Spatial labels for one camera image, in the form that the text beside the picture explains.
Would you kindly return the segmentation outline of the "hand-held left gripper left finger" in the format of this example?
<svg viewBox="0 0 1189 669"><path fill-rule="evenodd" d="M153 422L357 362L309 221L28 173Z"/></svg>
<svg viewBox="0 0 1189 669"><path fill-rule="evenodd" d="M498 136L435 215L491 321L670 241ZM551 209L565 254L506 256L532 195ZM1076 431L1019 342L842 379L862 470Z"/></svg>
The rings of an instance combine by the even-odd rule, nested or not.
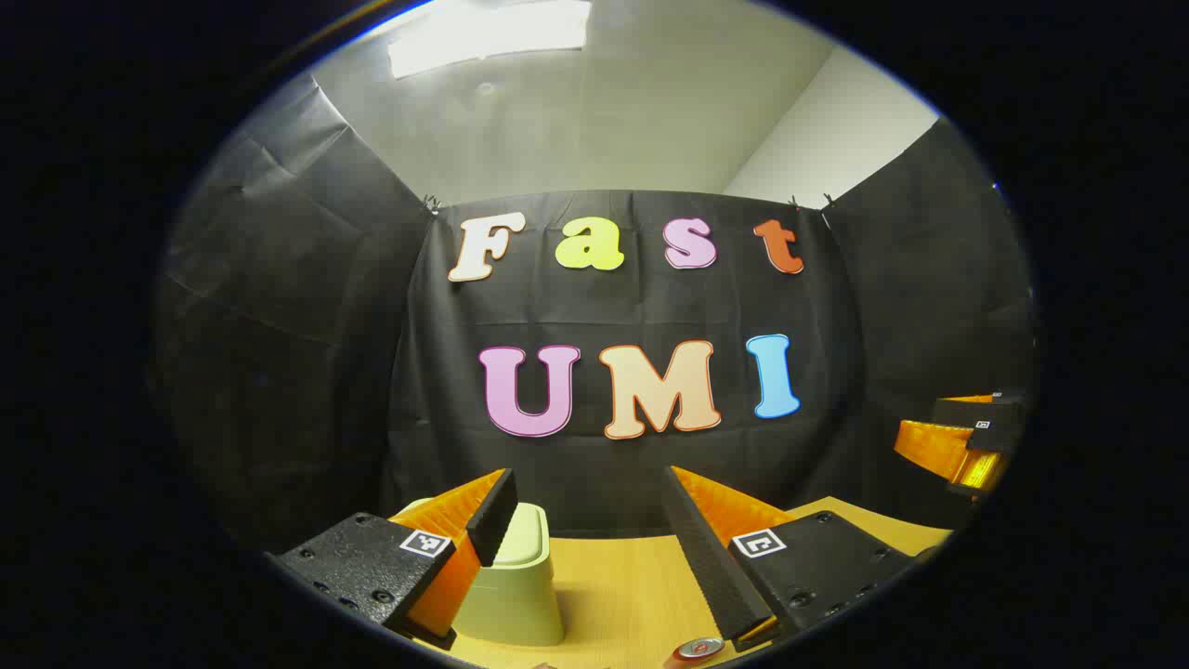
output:
<svg viewBox="0 0 1189 669"><path fill-rule="evenodd" d="M354 513L271 558L348 614L447 650L517 503L515 473L501 467L389 518Z"/></svg>

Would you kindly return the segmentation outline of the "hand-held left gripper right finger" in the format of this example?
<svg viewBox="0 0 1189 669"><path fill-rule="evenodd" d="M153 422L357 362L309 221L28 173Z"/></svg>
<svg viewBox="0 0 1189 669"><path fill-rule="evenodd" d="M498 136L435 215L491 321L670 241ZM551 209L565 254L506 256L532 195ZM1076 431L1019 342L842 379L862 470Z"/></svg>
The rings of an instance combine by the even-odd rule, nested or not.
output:
<svg viewBox="0 0 1189 669"><path fill-rule="evenodd" d="M662 474L668 525L735 651L807 635L919 564L833 511L797 519L679 466Z"/></svg>

